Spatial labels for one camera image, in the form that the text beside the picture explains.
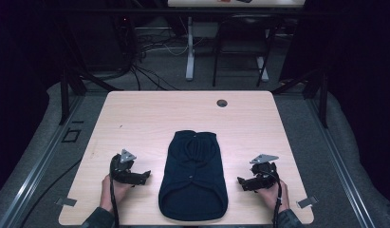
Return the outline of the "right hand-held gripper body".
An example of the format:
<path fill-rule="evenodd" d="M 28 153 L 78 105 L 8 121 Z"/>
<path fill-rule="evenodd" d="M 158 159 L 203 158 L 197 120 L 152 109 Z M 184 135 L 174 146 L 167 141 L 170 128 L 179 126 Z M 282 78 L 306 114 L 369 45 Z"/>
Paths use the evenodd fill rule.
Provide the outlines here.
<path fill-rule="evenodd" d="M 265 154 L 251 160 L 254 178 L 250 180 L 250 190 L 269 189 L 279 180 L 274 160 L 277 160 L 276 156 Z"/>

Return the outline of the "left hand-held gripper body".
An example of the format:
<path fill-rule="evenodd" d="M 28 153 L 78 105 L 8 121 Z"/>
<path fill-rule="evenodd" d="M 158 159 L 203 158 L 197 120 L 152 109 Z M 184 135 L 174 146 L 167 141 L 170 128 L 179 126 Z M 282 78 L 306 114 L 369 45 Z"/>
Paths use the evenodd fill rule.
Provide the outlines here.
<path fill-rule="evenodd" d="M 110 162 L 110 177 L 120 183 L 133 184 L 133 176 L 130 168 L 137 157 L 126 149 L 122 149 L 120 154 L 115 155 Z"/>

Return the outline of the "dark navy sleeveless garment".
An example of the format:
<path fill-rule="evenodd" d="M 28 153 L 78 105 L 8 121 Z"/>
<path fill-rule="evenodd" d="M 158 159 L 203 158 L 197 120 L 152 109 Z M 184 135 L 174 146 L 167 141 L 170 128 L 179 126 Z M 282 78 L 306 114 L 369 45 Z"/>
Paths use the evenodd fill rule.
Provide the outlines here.
<path fill-rule="evenodd" d="M 216 135 L 192 130 L 176 132 L 168 147 L 158 192 L 161 214 L 180 221 L 220 219 L 228 203 Z"/>

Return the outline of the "person's right hand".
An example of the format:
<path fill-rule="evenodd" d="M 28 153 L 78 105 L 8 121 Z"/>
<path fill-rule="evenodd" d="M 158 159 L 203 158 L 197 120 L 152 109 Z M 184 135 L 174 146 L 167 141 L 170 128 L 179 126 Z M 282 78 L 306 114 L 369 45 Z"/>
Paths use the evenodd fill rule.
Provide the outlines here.
<path fill-rule="evenodd" d="M 281 180 L 280 186 L 282 187 L 281 205 L 278 212 L 281 213 L 290 208 L 288 200 L 288 186 Z M 257 194 L 261 197 L 263 202 L 267 205 L 270 210 L 274 210 L 276 201 L 278 199 L 278 190 L 280 187 L 275 183 L 271 188 L 261 188 L 257 190 Z"/>

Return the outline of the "person's left hand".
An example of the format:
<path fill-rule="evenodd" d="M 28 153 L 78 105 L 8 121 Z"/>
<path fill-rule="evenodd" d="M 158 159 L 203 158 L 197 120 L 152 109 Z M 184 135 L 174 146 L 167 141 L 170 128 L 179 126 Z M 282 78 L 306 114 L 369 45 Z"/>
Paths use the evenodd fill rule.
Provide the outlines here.
<path fill-rule="evenodd" d="M 102 193 L 99 206 L 102 209 L 112 213 L 113 205 L 111 200 L 111 193 L 114 193 L 115 203 L 119 204 L 131 187 L 131 184 L 119 183 L 117 181 L 111 180 L 109 176 L 105 176 L 102 180 Z"/>

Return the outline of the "dark computer case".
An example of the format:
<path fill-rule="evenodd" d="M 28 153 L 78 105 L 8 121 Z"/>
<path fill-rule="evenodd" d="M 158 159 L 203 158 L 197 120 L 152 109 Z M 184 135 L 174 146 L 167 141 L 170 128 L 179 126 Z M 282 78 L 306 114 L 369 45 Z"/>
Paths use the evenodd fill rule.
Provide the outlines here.
<path fill-rule="evenodd" d="M 123 70 L 130 67 L 109 16 L 88 15 L 84 18 L 82 54 L 87 66 L 95 71 Z"/>

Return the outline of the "white-legged desk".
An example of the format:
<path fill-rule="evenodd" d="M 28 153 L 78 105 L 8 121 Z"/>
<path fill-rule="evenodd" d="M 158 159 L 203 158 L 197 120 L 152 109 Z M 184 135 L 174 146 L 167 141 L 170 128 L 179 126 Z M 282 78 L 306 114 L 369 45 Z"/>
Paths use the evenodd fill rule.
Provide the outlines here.
<path fill-rule="evenodd" d="M 174 10 L 222 10 L 222 9 L 300 9 L 306 0 L 168 0 L 168 7 Z M 194 78 L 195 51 L 193 35 L 193 18 L 187 19 L 188 59 L 186 80 Z"/>

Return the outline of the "black chair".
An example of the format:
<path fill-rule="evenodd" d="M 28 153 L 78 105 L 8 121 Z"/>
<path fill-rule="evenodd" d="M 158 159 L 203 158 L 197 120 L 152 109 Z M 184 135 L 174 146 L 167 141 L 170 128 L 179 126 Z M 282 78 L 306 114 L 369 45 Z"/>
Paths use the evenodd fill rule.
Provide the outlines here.
<path fill-rule="evenodd" d="M 272 14 L 235 14 L 223 20 L 214 43 L 213 86 L 219 71 L 258 72 L 256 85 L 264 76 L 269 54 L 283 19 Z"/>

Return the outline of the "metal table bracket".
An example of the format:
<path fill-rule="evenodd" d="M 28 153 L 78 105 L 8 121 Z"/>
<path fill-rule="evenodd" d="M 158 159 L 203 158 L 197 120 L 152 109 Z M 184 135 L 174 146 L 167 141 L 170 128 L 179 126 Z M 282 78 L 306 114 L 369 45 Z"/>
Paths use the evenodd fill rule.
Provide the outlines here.
<path fill-rule="evenodd" d="M 56 205 L 60 205 L 60 206 L 71 206 L 71 207 L 74 207 L 76 202 L 77 201 L 75 199 L 70 199 L 70 198 L 57 198 L 55 200 L 55 204 Z"/>
<path fill-rule="evenodd" d="M 306 199 L 302 199 L 296 202 L 297 206 L 301 209 L 306 207 L 311 207 L 318 202 L 318 199 L 314 196 L 308 197 Z"/>

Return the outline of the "aluminium floor rail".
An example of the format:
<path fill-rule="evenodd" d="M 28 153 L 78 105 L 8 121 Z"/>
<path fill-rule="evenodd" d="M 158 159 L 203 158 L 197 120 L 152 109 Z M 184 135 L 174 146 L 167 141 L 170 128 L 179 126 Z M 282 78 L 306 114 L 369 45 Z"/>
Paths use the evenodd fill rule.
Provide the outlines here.
<path fill-rule="evenodd" d="M 61 101 L 50 98 L 49 107 L 25 153 L 0 190 L 0 228 L 12 228 L 22 216 L 45 174 L 55 149 L 66 133 L 70 118 L 84 97 L 72 98 L 69 113 L 62 121 Z"/>
<path fill-rule="evenodd" d="M 319 113 L 318 106 L 313 100 L 306 99 L 306 105 L 308 106 L 314 122 L 317 124 L 319 131 L 321 132 L 326 146 L 328 148 L 328 157 L 331 160 L 331 163 L 336 171 L 336 174 L 342 184 L 346 197 L 354 211 L 354 214 L 357 218 L 357 221 L 360 224 L 361 228 L 377 228 L 373 219 L 371 218 L 365 203 L 362 200 L 360 191 L 357 189 L 353 179 L 351 178 L 348 169 L 344 163 L 344 160 L 340 154 L 340 151 L 337 147 L 337 144 L 334 142 L 330 131 L 327 127 L 324 127 L 322 124 Z"/>

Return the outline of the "black metal frame stand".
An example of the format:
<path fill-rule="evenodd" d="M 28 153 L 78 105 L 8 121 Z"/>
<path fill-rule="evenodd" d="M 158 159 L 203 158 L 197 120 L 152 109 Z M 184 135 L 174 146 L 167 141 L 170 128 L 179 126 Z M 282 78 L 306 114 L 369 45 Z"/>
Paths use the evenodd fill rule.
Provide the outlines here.
<path fill-rule="evenodd" d="M 300 84 L 301 82 L 306 82 L 306 87 L 304 88 L 302 94 L 305 99 L 313 99 L 317 92 L 319 94 L 319 106 L 318 106 L 318 119 L 324 128 L 328 128 L 326 121 L 326 112 L 327 112 L 327 97 L 328 97 L 328 77 L 327 69 L 324 67 L 312 69 L 310 72 L 302 75 L 299 78 L 291 79 L 287 83 L 279 86 L 278 88 L 272 91 L 273 94 L 281 94 L 290 88 Z"/>
<path fill-rule="evenodd" d="M 65 47 L 64 66 L 61 75 L 62 116 L 60 125 L 63 125 L 70 116 L 69 89 L 72 89 L 77 96 L 84 96 L 87 88 L 83 79 L 94 83 L 108 92 L 121 91 L 121 89 L 104 82 L 88 71 L 66 19 L 57 21 L 56 27 Z"/>

